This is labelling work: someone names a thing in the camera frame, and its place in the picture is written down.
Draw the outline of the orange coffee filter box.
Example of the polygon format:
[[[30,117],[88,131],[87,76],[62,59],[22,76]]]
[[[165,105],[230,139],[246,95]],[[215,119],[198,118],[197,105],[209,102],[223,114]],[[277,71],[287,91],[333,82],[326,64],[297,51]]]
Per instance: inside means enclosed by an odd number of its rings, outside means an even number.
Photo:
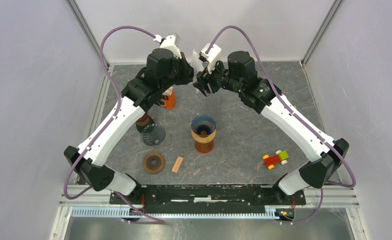
[[[176,105],[174,88],[171,86],[162,93],[160,105],[167,110],[172,110]]]

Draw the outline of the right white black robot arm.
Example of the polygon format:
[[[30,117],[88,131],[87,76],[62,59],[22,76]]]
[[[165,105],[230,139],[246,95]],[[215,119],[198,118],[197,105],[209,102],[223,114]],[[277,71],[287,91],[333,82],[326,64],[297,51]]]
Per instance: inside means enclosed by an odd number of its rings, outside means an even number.
[[[349,143],[334,139],[311,123],[267,77],[259,77],[256,62],[247,51],[234,51],[224,65],[219,53],[194,52],[190,65],[195,70],[194,87],[206,97],[224,89],[238,94],[247,107],[277,125],[302,150],[308,159],[298,169],[276,182],[273,199],[286,204],[293,194],[307,188],[321,189],[325,184],[342,186],[330,177],[344,164]]]

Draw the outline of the amber glass carafe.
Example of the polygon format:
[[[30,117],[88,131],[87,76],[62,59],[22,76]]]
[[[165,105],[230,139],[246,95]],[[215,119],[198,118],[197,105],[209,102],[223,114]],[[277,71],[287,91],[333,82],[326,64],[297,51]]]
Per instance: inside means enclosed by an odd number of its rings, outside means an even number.
[[[201,153],[201,154],[207,154],[211,152],[214,148],[214,141],[211,141],[209,143],[200,143],[200,142],[195,142],[194,143],[195,149]]]

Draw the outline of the blue glass dripper cone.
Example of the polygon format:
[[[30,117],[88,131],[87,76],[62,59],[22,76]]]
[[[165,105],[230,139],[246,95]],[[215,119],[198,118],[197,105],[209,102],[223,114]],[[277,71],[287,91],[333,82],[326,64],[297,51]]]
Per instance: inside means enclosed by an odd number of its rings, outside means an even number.
[[[202,132],[206,132],[208,135],[212,134],[216,127],[214,118],[206,114],[196,116],[191,122],[192,132],[199,136],[202,136]]]

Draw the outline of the white paper coffee filter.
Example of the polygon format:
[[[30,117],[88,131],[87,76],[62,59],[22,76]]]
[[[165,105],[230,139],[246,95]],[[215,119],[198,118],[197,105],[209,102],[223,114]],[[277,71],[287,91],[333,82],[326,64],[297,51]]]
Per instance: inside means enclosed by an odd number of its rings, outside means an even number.
[[[202,72],[205,68],[203,66],[203,62],[200,60],[200,55],[198,52],[196,52],[195,49],[192,51],[192,57],[190,59],[190,65],[193,68],[194,74],[193,74],[193,79],[197,79],[197,74],[199,72]]]

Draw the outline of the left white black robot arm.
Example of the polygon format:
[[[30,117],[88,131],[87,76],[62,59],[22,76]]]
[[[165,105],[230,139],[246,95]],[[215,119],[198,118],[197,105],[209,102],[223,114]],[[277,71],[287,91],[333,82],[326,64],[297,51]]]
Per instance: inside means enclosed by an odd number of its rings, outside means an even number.
[[[154,49],[147,56],[145,67],[118,93],[119,99],[96,130],[79,146],[64,150],[70,164],[68,175],[77,173],[95,191],[108,189],[121,193],[129,204],[137,203],[141,198],[138,183],[106,166],[106,161],[123,135],[161,101],[167,89],[187,85],[193,77],[194,69],[182,51]]]

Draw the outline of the dark red cup carafe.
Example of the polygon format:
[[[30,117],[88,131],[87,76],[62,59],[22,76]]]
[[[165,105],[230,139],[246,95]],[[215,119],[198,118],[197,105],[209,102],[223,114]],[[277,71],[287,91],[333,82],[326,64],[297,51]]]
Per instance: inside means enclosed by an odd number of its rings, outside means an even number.
[[[155,122],[146,112],[141,118],[135,122],[136,129],[141,133],[147,126],[153,125]]]

